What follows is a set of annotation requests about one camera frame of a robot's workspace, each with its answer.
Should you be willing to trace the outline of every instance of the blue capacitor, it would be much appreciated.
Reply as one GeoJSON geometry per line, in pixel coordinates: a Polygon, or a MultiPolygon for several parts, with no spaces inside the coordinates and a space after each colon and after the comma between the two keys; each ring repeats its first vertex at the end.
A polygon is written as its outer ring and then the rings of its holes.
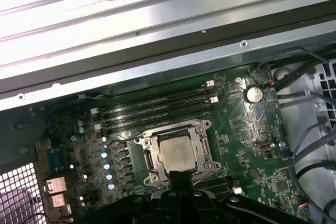
{"type": "Polygon", "coordinates": [[[115,188],[115,184],[111,182],[109,183],[108,187],[110,190],[113,190],[115,188]]]}

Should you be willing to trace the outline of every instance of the screw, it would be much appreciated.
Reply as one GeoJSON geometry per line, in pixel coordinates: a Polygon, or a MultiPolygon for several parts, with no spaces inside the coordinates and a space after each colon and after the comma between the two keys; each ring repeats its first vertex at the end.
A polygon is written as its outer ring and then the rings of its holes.
{"type": "Polygon", "coordinates": [[[194,192],[194,196],[195,197],[200,197],[200,196],[202,196],[202,193],[200,191],[196,191],[196,192],[194,192]]]}
{"type": "Polygon", "coordinates": [[[240,42],[240,47],[245,48],[247,46],[248,46],[248,41],[247,40],[243,40],[243,41],[240,42]]]}
{"type": "Polygon", "coordinates": [[[286,143],[284,141],[279,142],[279,147],[280,148],[285,148],[286,147],[286,143]]]}
{"type": "Polygon", "coordinates": [[[151,144],[151,142],[149,142],[149,140],[145,140],[145,141],[143,141],[143,144],[144,144],[144,146],[149,146],[151,144]]]}
{"type": "Polygon", "coordinates": [[[207,163],[207,164],[205,164],[205,168],[206,168],[206,169],[210,169],[210,168],[212,168],[212,164],[211,164],[211,163],[207,163]]]}
{"type": "Polygon", "coordinates": [[[200,133],[202,133],[202,132],[203,132],[202,127],[198,127],[198,128],[196,128],[196,133],[197,133],[197,134],[200,134],[200,133]]]}
{"type": "Polygon", "coordinates": [[[231,197],[230,201],[233,202],[233,203],[237,203],[237,202],[239,202],[239,199],[237,197],[231,197]]]}

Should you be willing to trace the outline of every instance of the ram slot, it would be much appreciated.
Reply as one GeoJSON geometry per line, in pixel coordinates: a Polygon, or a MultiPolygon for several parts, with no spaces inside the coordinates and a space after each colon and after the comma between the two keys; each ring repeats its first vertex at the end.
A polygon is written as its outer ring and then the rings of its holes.
{"type": "Polygon", "coordinates": [[[151,118],[148,118],[147,121],[144,122],[128,122],[124,123],[123,125],[113,125],[113,126],[107,126],[105,129],[108,131],[108,134],[118,133],[122,131],[127,131],[131,129],[136,129],[139,127],[156,127],[159,125],[166,125],[170,124],[172,122],[177,121],[180,118],[190,118],[195,115],[200,115],[202,113],[205,113],[212,109],[211,105],[204,104],[203,106],[192,106],[190,108],[184,108],[184,110],[180,111],[171,111],[168,113],[152,116],[151,118]]]}
{"type": "Polygon", "coordinates": [[[201,88],[200,86],[198,86],[197,89],[195,89],[195,87],[192,87],[187,90],[175,91],[158,96],[150,96],[148,98],[137,99],[136,101],[115,104],[114,106],[102,111],[102,115],[103,117],[109,114],[114,114],[115,116],[118,116],[119,113],[122,114],[136,110],[144,110],[154,105],[161,105],[167,102],[176,102],[181,99],[197,97],[208,93],[208,88],[201,88]]]}
{"type": "Polygon", "coordinates": [[[122,115],[118,116],[113,116],[111,118],[107,118],[103,120],[103,123],[105,125],[108,124],[120,124],[120,123],[125,123],[130,120],[139,120],[142,118],[146,118],[148,116],[152,116],[158,113],[166,113],[172,110],[178,110],[178,109],[183,109],[186,106],[193,106],[193,105],[202,105],[208,98],[206,96],[201,96],[198,98],[188,98],[184,100],[180,100],[177,102],[171,102],[168,104],[163,104],[159,106],[153,106],[151,108],[145,109],[145,110],[140,110],[140,111],[134,111],[128,112],[128,113],[123,113],[122,115]]]}

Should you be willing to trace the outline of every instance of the gray cable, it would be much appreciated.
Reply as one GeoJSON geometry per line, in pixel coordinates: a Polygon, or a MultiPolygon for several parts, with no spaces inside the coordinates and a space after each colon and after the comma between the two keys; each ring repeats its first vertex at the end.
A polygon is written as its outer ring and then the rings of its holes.
{"type": "MultiPolygon", "coordinates": [[[[336,100],[330,98],[330,97],[326,97],[323,94],[319,94],[313,91],[310,91],[310,95],[313,97],[317,97],[322,99],[323,101],[325,101],[326,103],[335,106],[336,107],[336,100]]],[[[279,94],[278,95],[278,99],[291,99],[291,98],[298,98],[298,97],[306,97],[306,93],[304,91],[302,92],[296,92],[296,93],[292,93],[292,94],[279,94]]]]}
{"type": "Polygon", "coordinates": [[[281,51],[281,52],[278,52],[274,55],[271,55],[269,57],[267,57],[266,59],[264,59],[262,62],[260,62],[258,65],[257,65],[257,68],[256,70],[260,69],[265,63],[271,61],[271,60],[274,60],[275,58],[283,55],[283,54],[286,54],[288,52],[292,52],[292,51],[303,51],[303,52],[306,52],[307,54],[315,57],[316,59],[322,61],[322,62],[325,62],[327,64],[329,64],[329,61],[327,59],[324,59],[322,56],[318,55],[318,54],[315,54],[313,51],[307,49],[307,48],[304,48],[304,47],[293,47],[293,48],[289,48],[289,49],[286,49],[284,51],[281,51]]]}
{"type": "Polygon", "coordinates": [[[313,128],[317,128],[317,127],[320,127],[320,126],[323,126],[327,123],[327,118],[325,118],[325,120],[323,120],[322,122],[318,122],[308,128],[306,128],[306,130],[303,132],[303,134],[300,136],[300,139],[298,141],[298,144],[297,146],[295,147],[294,151],[293,151],[293,155],[296,156],[297,155],[297,152],[303,142],[303,140],[306,138],[306,136],[309,134],[309,132],[313,129],[313,128]]]}
{"type": "Polygon", "coordinates": [[[288,166],[289,170],[289,177],[292,180],[292,183],[298,188],[301,192],[302,196],[308,201],[309,206],[313,207],[320,215],[324,216],[328,221],[336,224],[336,220],[330,217],[327,213],[325,213],[304,191],[302,186],[300,185],[298,178],[296,176],[295,165],[301,161],[304,157],[312,153],[313,151],[317,150],[318,148],[322,147],[323,145],[333,141],[336,138],[336,132],[332,132],[329,135],[322,137],[321,139],[315,141],[314,143],[308,145],[304,148],[290,163],[288,166]]]}

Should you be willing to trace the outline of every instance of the black cable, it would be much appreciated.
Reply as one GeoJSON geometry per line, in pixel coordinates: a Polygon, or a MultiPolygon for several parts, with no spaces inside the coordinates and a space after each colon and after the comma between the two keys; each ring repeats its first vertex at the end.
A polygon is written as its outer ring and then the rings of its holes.
{"type": "Polygon", "coordinates": [[[298,180],[307,172],[310,170],[313,170],[315,168],[320,168],[323,167],[327,170],[335,170],[336,169],[336,162],[335,161],[330,161],[330,160],[322,160],[320,163],[316,164],[311,164],[306,166],[305,168],[302,168],[296,175],[298,180]]]}
{"type": "Polygon", "coordinates": [[[256,70],[260,69],[264,64],[266,64],[267,62],[269,62],[269,61],[271,61],[271,60],[273,60],[273,59],[275,59],[275,58],[278,58],[278,57],[281,56],[281,55],[284,55],[284,54],[286,54],[286,53],[288,53],[288,52],[298,51],[298,50],[299,50],[299,51],[303,51],[303,52],[305,52],[305,53],[307,53],[307,54],[309,54],[309,55],[315,57],[316,59],[318,59],[318,60],[320,60],[320,61],[323,61],[323,62],[329,64],[329,62],[328,62],[326,59],[324,59],[322,56],[320,56],[320,55],[314,53],[314,52],[311,51],[311,50],[308,50],[307,48],[304,48],[304,47],[293,47],[293,48],[288,48],[288,49],[285,49],[285,50],[283,50],[283,51],[280,51],[280,52],[278,52],[278,53],[276,53],[276,54],[274,54],[274,55],[268,56],[266,59],[264,59],[263,61],[261,61],[261,62],[257,65],[256,70]]]}
{"type": "Polygon", "coordinates": [[[296,92],[292,94],[279,94],[278,99],[292,99],[292,98],[298,98],[298,97],[304,97],[306,96],[306,93],[304,91],[302,92],[296,92]]]}
{"type": "MultiPolygon", "coordinates": [[[[336,107],[336,100],[330,98],[330,97],[326,97],[323,94],[319,94],[313,91],[310,91],[310,95],[313,97],[317,97],[322,99],[323,101],[325,101],[326,103],[336,107]]],[[[292,94],[279,94],[278,95],[278,99],[290,99],[290,98],[298,98],[298,97],[305,97],[306,93],[304,91],[302,92],[296,92],[296,93],[292,93],[292,94]]]]}
{"type": "Polygon", "coordinates": [[[323,101],[325,101],[326,103],[336,107],[336,100],[334,100],[330,97],[326,97],[323,94],[319,94],[319,93],[316,93],[316,92],[311,92],[311,95],[313,95],[314,97],[318,97],[318,98],[322,99],[323,101]]]}
{"type": "MultiPolygon", "coordinates": [[[[336,199],[332,199],[331,201],[329,201],[326,206],[324,207],[324,212],[326,214],[329,214],[331,213],[331,210],[333,209],[333,207],[336,205],[336,199]]],[[[322,216],[322,221],[321,221],[321,224],[326,224],[327,223],[327,219],[322,216]]]]}
{"type": "Polygon", "coordinates": [[[295,165],[301,161],[304,157],[312,153],[313,151],[317,150],[318,148],[322,147],[323,145],[329,143],[330,141],[333,141],[336,138],[336,132],[333,132],[331,134],[328,134],[321,139],[317,140],[316,142],[308,145],[306,148],[304,148],[290,163],[288,166],[289,170],[289,177],[292,180],[292,183],[298,188],[302,196],[308,201],[309,206],[313,207],[320,215],[324,216],[328,221],[335,223],[336,220],[330,217],[328,214],[326,214],[310,197],[309,195],[304,191],[304,189],[301,187],[298,178],[296,176],[295,171],[295,165]]]}
{"type": "MultiPolygon", "coordinates": [[[[323,55],[325,59],[333,59],[336,57],[336,53],[332,52],[328,55],[323,55]]],[[[315,67],[317,64],[321,63],[318,59],[310,59],[304,62],[301,66],[296,68],[293,72],[286,75],[280,81],[277,82],[276,91],[279,92],[280,90],[284,89],[288,85],[292,84],[294,81],[299,79],[303,76],[309,69],[315,67]]]]}
{"type": "MultiPolygon", "coordinates": [[[[323,49],[319,49],[317,51],[314,51],[315,54],[321,55],[325,59],[332,59],[332,53],[336,52],[336,44],[329,45],[328,47],[325,47],[323,49]]],[[[300,63],[300,62],[306,62],[308,60],[315,60],[315,57],[309,55],[309,54],[295,54],[288,58],[281,58],[278,60],[273,60],[269,62],[270,68],[277,69],[281,68],[290,64],[300,63]]]]}
{"type": "Polygon", "coordinates": [[[323,125],[325,125],[325,124],[327,123],[327,121],[328,121],[327,118],[326,118],[326,117],[322,117],[322,118],[323,118],[323,120],[320,120],[320,122],[318,122],[318,123],[316,123],[316,124],[314,124],[314,125],[312,125],[312,126],[306,128],[306,130],[305,130],[305,131],[303,132],[303,134],[300,136],[300,139],[299,139],[299,141],[298,141],[298,144],[296,145],[296,147],[295,147],[295,149],[294,149],[294,151],[293,151],[293,155],[294,155],[294,156],[297,155],[298,150],[299,150],[299,148],[300,148],[300,146],[301,146],[303,140],[306,138],[306,136],[309,134],[309,132],[310,132],[312,129],[317,128],[317,127],[320,127],[320,126],[323,126],[323,125]]]}

